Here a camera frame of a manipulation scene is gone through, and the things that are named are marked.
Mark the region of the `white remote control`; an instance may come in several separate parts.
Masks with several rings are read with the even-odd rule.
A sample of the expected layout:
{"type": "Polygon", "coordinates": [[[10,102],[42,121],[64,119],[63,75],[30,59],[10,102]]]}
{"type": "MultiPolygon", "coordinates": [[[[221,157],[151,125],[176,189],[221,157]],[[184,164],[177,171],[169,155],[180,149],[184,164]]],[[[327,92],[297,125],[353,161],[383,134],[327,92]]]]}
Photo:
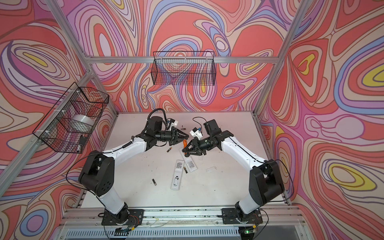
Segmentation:
{"type": "Polygon", "coordinates": [[[173,191],[178,191],[180,189],[182,175],[184,172],[184,163],[185,162],[183,160],[176,161],[172,183],[171,183],[171,190],[173,191]]]}
{"type": "Polygon", "coordinates": [[[186,156],[185,156],[185,153],[183,153],[182,150],[183,150],[183,149],[180,148],[180,149],[179,149],[179,152],[180,152],[180,154],[181,154],[183,160],[185,161],[186,168],[187,168],[188,172],[189,172],[189,173],[192,173],[192,172],[196,171],[198,168],[197,168],[195,162],[193,161],[193,159],[192,159],[191,157],[186,157],[186,156]]]}

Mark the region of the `orange black screwdriver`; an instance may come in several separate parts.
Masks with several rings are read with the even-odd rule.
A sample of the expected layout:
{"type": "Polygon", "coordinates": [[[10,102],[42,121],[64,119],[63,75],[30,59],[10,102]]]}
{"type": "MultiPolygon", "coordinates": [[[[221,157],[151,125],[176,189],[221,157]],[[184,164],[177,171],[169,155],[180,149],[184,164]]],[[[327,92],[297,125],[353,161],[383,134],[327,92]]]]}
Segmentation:
{"type": "Polygon", "coordinates": [[[187,146],[184,147],[184,148],[182,149],[182,152],[183,152],[183,154],[184,154],[185,157],[186,157],[186,150],[188,150],[188,149],[190,149],[190,148],[191,148],[191,143],[188,142],[187,146]]]}

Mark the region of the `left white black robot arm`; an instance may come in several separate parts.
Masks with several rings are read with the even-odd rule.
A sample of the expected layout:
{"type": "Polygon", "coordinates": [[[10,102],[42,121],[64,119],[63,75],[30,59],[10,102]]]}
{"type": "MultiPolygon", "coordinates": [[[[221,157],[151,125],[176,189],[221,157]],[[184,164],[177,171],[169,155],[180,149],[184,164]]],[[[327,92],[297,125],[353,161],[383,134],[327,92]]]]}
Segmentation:
{"type": "Polygon", "coordinates": [[[158,142],[173,146],[187,140],[189,135],[179,130],[177,125],[178,121],[167,118],[164,109],[155,109],[148,115],[144,129],[130,141],[105,152],[91,152],[78,182],[97,197],[108,213],[115,216],[128,215],[127,204],[114,188],[116,167],[156,147],[158,142]]]}

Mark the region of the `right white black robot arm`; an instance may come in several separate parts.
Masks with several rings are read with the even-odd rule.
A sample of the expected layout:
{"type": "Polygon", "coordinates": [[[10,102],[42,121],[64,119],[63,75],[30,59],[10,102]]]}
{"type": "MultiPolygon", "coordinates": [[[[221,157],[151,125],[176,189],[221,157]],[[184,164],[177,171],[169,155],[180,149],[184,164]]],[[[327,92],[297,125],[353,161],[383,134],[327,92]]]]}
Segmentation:
{"type": "Polygon", "coordinates": [[[276,160],[265,160],[246,148],[230,131],[222,131],[215,120],[204,123],[208,136],[204,138],[201,128],[190,131],[192,140],[183,148],[189,156],[206,155],[214,148],[228,154],[249,173],[249,193],[235,204],[239,218],[271,202],[285,191],[285,186],[276,160]]]}

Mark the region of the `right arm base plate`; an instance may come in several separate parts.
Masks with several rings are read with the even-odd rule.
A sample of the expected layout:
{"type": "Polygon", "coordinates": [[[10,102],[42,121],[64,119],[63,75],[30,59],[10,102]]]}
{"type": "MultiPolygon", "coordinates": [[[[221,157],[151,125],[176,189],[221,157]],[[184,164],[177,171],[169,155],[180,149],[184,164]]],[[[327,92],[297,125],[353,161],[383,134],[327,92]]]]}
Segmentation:
{"type": "Polygon", "coordinates": [[[263,223],[260,210],[254,210],[249,214],[244,214],[237,208],[222,208],[221,214],[218,215],[218,217],[223,220],[225,225],[252,224],[258,226],[263,223]]]}

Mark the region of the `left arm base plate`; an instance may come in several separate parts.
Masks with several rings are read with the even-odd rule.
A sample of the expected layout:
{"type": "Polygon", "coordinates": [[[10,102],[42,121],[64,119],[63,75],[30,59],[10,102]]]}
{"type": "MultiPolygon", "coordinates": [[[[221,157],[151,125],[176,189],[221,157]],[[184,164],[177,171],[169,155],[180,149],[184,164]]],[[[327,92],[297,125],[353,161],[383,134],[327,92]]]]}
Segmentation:
{"type": "Polygon", "coordinates": [[[102,226],[128,226],[137,227],[142,224],[144,209],[122,209],[114,215],[105,209],[102,219],[102,226]]]}

